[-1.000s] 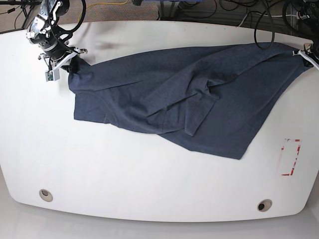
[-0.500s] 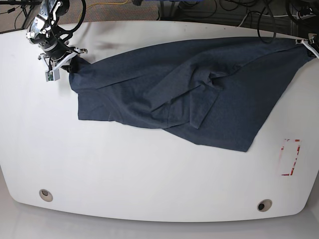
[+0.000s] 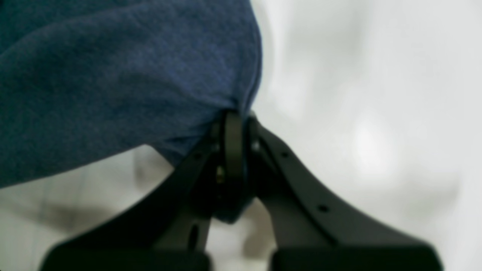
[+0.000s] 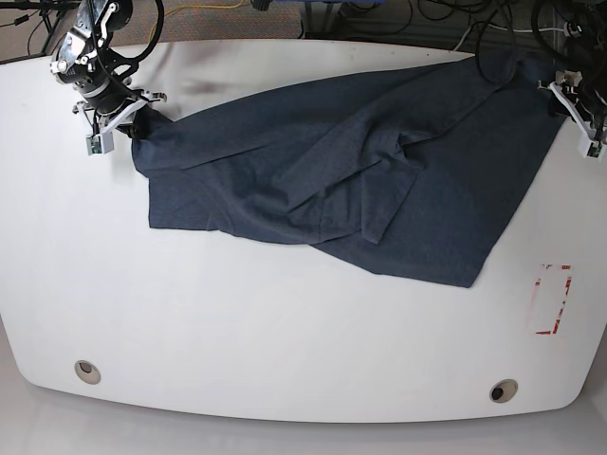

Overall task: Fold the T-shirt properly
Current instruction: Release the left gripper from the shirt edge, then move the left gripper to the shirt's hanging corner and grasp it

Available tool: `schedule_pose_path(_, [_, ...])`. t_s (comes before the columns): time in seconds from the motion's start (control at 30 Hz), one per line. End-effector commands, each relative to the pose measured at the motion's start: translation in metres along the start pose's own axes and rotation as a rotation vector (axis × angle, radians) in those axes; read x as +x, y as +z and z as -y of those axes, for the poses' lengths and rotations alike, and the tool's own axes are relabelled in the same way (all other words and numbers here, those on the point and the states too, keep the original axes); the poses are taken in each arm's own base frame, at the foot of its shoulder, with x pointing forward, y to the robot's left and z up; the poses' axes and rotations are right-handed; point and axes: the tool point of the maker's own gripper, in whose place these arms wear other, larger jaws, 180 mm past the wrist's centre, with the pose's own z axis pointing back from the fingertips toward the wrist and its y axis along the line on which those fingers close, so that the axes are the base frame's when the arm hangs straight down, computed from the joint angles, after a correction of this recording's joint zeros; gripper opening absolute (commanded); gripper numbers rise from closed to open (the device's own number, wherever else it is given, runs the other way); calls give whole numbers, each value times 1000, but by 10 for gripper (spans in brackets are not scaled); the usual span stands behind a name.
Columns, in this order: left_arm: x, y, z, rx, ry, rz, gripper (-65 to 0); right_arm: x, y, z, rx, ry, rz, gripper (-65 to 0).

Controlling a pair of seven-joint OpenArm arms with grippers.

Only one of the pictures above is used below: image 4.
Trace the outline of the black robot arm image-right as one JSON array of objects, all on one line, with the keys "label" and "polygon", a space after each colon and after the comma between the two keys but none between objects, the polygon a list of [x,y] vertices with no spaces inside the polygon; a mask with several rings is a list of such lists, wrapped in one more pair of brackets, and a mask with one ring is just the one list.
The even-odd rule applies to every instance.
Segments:
[{"label": "black robot arm image-right", "polygon": [[550,81],[538,88],[550,94],[548,112],[569,118],[579,129],[582,157],[600,161],[606,157],[606,3],[604,1],[533,1],[528,28],[514,27],[508,1],[496,1],[493,11],[477,22],[475,62],[481,69],[480,47],[486,30],[509,35],[511,49],[516,36],[532,35],[537,46],[556,66]]}]

